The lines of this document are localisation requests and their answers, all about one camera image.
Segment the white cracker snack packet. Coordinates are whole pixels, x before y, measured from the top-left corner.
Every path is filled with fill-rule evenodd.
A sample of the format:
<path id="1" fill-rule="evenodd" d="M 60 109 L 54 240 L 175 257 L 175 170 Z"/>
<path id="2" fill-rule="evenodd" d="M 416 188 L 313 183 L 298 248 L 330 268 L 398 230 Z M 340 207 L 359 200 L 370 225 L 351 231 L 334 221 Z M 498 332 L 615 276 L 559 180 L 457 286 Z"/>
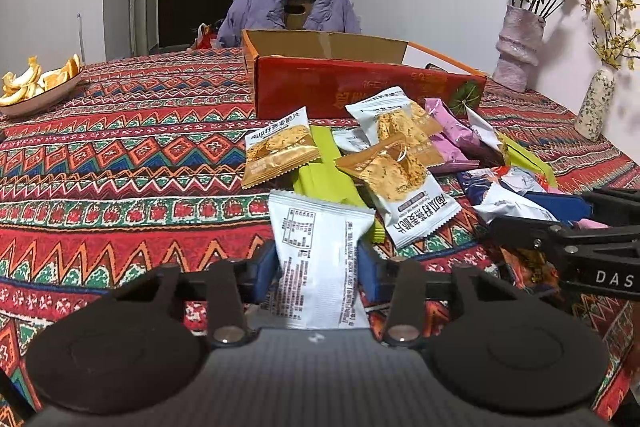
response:
<path id="1" fill-rule="evenodd" d="M 359 153 L 338 158 L 335 166 L 367 185 L 394 246 L 425 239 L 462 211 L 396 133 Z"/>

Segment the purple puffer jacket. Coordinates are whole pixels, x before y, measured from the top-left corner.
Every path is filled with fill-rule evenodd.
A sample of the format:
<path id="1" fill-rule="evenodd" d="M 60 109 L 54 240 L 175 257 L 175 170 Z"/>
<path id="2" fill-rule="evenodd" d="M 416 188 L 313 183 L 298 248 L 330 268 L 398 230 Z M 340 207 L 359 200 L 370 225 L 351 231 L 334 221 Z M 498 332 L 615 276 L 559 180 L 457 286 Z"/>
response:
<path id="1" fill-rule="evenodd" d="M 238 48 L 244 29 L 285 29 L 293 0 L 234 0 L 217 32 L 218 48 Z M 302 28 L 359 35 L 360 19 L 350 0 L 304 0 L 310 9 Z"/>

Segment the yellow flower branches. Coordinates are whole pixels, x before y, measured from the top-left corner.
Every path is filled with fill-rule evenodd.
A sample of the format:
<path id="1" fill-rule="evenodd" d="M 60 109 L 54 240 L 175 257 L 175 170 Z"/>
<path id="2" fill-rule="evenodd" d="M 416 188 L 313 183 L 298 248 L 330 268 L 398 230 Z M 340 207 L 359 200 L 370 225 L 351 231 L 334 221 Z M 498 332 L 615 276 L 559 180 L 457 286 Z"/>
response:
<path id="1" fill-rule="evenodd" d="M 639 64 L 639 2 L 584 0 L 590 46 L 601 64 L 633 72 Z"/>

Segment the wooden chair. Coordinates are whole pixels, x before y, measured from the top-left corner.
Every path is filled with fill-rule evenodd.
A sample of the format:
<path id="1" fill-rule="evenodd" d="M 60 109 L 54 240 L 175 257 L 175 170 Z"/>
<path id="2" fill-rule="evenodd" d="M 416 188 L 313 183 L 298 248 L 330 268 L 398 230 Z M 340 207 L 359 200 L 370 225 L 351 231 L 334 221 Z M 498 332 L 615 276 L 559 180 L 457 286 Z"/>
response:
<path id="1" fill-rule="evenodd" d="M 313 7 L 314 0 L 288 0 L 284 6 L 284 27 L 303 29 Z"/>

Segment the lime green snack bar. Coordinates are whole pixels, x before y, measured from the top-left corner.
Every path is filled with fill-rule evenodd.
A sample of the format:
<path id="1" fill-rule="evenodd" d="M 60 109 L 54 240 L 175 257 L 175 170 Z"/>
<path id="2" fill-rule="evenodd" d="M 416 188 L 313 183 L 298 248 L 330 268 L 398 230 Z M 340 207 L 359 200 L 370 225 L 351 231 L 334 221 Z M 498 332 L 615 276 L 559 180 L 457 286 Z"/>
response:
<path id="1" fill-rule="evenodd" d="M 541 178 L 546 180 L 548 186 L 558 187 L 552 168 L 536 154 L 529 152 L 524 146 L 521 146 L 503 133 L 498 134 L 498 140 L 506 165 L 520 167 L 539 174 Z"/>

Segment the red cardboard box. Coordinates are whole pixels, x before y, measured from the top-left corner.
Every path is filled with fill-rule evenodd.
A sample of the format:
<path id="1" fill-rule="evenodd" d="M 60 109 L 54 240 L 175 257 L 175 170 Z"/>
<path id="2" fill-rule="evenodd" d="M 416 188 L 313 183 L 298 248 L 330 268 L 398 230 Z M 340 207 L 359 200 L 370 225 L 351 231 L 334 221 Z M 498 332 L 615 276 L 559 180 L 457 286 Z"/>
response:
<path id="1" fill-rule="evenodd" d="M 350 104 L 393 87 L 418 103 L 439 98 L 459 116 L 480 106 L 488 80 L 420 44 L 344 32 L 245 29 L 242 49 L 262 120 L 302 106 L 310 118 L 345 118 Z"/>

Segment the plate of orange peels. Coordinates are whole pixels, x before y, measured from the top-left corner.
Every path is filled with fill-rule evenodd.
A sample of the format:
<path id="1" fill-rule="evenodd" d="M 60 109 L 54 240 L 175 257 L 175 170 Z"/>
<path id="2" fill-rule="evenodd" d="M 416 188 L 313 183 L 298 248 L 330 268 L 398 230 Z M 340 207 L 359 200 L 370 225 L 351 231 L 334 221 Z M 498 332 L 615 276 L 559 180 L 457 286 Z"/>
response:
<path id="1" fill-rule="evenodd" d="M 76 89 L 81 72 L 82 62 L 77 54 L 49 72 L 43 72 L 37 57 L 29 57 L 23 74 L 6 72 L 1 78 L 1 115 L 20 118 L 51 109 Z"/>

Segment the pink snack packet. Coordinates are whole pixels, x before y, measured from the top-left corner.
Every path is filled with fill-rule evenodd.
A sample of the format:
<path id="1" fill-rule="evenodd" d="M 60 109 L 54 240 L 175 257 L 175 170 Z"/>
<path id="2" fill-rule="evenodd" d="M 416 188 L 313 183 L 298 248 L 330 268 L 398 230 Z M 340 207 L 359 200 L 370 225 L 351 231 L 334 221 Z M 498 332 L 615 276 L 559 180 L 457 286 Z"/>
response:
<path id="1" fill-rule="evenodd" d="M 430 140 L 442 155 L 444 163 L 431 167 L 432 173 L 449 174 L 504 166 L 502 154 L 480 141 L 480 136 L 458 121 L 440 98 L 427 98 L 424 108 L 442 127 Z"/>
<path id="2" fill-rule="evenodd" d="M 575 225 L 577 228 L 580 228 L 581 230 L 602 230 L 608 227 L 604 223 L 593 221 L 591 219 L 579 220 L 575 223 Z"/>

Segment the pink textured vase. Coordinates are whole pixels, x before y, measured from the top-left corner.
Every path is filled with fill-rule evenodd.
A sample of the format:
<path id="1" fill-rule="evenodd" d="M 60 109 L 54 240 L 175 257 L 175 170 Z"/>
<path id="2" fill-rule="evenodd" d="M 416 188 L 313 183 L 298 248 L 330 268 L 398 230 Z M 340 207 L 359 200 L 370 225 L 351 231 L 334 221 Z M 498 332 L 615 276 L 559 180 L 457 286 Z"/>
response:
<path id="1" fill-rule="evenodd" d="M 498 35 L 499 53 L 491 78 L 500 86 L 524 92 L 539 64 L 546 21 L 532 11 L 508 5 Z"/>

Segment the cracker packet left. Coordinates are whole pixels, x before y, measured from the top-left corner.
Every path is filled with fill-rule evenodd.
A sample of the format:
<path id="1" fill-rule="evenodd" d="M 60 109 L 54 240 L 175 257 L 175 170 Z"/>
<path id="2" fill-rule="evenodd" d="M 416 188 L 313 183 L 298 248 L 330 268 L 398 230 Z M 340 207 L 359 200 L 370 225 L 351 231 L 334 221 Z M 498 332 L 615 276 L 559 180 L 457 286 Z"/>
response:
<path id="1" fill-rule="evenodd" d="M 245 135 L 245 153 L 243 188 L 279 178 L 319 159 L 306 107 Z"/>

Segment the white snack packet back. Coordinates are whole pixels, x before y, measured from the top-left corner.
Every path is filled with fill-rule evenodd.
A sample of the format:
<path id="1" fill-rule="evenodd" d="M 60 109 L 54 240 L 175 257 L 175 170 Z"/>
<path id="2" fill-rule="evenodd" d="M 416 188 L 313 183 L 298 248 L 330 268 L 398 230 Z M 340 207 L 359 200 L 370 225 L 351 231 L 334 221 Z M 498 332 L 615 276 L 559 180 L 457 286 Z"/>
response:
<path id="1" fill-rule="evenodd" d="M 281 275 L 250 326 L 366 329 L 357 247 L 374 211 L 287 191 L 271 192 L 268 209 Z"/>

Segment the cracker packet upper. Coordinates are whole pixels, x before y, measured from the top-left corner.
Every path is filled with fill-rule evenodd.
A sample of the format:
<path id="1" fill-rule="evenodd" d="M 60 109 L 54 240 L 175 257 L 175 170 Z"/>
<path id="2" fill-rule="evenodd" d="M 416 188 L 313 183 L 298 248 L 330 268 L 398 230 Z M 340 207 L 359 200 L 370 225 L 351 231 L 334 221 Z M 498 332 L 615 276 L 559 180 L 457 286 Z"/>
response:
<path id="1" fill-rule="evenodd" d="M 399 87 L 391 87 L 360 102 L 346 106 L 370 145 L 400 134 L 408 151 L 426 168 L 439 167 L 446 160 L 432 141 L 442 126 L 412 101 Z"/>

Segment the patterned red tablecloth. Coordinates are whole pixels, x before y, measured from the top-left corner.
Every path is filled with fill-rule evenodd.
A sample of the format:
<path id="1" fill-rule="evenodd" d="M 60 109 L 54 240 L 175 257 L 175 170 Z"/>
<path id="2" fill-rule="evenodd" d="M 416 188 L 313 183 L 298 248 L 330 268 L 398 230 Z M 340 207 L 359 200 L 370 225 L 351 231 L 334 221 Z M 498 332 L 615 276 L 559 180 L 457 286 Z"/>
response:
<path id="1" fill-rule="evenodd" d="M 244 135 L 264 127 L 240 51 L 179 52 L 86 66 L 70 100 L 22 121 L 1 118 L 1 369 L 36 410 L 24 356 L 32 338 L 105 291 L 170 262 L 186 272 L 247 258 L 272 233 L 267 196 L 243 191 Z M 488 81 L 478 113 L 537 155 L 564 193 L 639 188 L 639 166 L 610 142 L 582 139 L 574 115 L 545 96 Z M 478 243 L 454 176 L 438 182 L 463 210 L 438 232 L 382 257 L 511 275 Z M 570 308 L 610 354 L 594 410 L 611 419 L 634 370 L 631 304 L 579 295 Z"/>

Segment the speckled white vase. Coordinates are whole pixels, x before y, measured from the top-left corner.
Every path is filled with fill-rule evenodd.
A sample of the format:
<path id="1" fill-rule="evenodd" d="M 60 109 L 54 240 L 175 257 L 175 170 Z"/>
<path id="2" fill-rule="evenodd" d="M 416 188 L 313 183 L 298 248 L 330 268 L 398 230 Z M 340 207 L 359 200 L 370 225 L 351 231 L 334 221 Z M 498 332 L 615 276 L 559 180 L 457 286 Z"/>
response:
<path id="1" fill-rule="evenodd" d="M 584 138 L 596 141 L 602 133 L 605 118 L 615 90 L 615 69 L 603 64 L 591 77 L 582 100 L 574 128 Z"/>

